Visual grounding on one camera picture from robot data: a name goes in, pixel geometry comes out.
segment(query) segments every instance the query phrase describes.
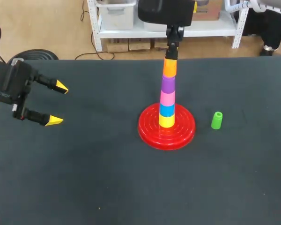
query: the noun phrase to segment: metal shelving unit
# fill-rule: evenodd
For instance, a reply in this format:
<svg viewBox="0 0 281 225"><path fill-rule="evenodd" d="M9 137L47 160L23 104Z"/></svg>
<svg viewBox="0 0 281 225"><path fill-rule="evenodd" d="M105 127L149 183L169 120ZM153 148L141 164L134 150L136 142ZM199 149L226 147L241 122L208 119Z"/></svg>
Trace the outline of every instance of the metal shelving unit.
<svg viewBox="0 0 281 225"><path fill-rule="evenodd" d="M147 31L144 22L139 18L134 20L132 30L106 30L103 27L101 17L97 17L95 0L88 0L89 15L94 34L94 41L97 51L102 51L102 38L165 38L165 31ZM245 21L249 9L243 9L239 13L238 22L234 16L226 11L221 11L218 21L193 21L190 27L185 28L184 37L214 37L234 36L232 48L238 48Z"/></svg>

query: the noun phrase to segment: black chair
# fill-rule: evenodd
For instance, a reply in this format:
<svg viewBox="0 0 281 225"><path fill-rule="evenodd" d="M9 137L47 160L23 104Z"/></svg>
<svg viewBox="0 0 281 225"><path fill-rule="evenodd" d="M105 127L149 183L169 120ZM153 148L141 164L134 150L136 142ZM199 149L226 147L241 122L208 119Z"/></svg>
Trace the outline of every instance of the black chair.
<svg viewBox="0 0 281 225"><path fill-rule="evenodd" d="M58 57L53 52L44 49L33 49L21 52L14 57L12 57L8 63L10 64L13 59L22 58L24 60L58 60Z"/></svg>

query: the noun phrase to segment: black pants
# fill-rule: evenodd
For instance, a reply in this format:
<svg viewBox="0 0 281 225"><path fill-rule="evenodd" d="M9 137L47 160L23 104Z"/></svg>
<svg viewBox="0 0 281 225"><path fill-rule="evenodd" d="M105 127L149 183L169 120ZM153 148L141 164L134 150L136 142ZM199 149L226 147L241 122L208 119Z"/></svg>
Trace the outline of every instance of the black pants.
<svg viewBox="0 0 281 225"><path fill-rule="evenodd" d="M267 28L261 33L264 45L277 49L281 43L281 14L267 10L265 12Z"/></svg>
<svg viewBox="0 0 281 225"><path fill-rule="evenodd" d="M281 43L281 14L267 10L264 13L256 13L249 10L244 35L257 34L262 37L264 45L279 48Z"/></svg>

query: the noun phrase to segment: plastic storage bin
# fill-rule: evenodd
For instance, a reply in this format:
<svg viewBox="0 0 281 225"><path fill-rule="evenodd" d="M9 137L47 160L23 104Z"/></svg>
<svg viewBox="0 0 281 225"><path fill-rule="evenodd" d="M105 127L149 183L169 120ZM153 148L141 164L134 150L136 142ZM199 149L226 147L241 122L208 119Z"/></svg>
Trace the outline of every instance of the plastic storage bin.
<svg viewBox="0 0 281 225"><path fill-rule="evenodd" d="M134 6L137 0L96 1L102 25L106 30L133 29Z"/></svg>

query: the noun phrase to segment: pink ring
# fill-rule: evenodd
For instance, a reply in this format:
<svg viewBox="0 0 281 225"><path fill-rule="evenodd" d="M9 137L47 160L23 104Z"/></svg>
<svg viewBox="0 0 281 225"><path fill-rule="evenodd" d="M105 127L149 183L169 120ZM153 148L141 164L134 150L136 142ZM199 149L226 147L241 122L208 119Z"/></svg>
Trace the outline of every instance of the pink ring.
<svg viewBox="0 0 281 225"><path fill-rule="evenodd" d="M170 94L166 94L163 91L161 91L160 103L164 106L174 105L175 104L175 91Z"/></svg>

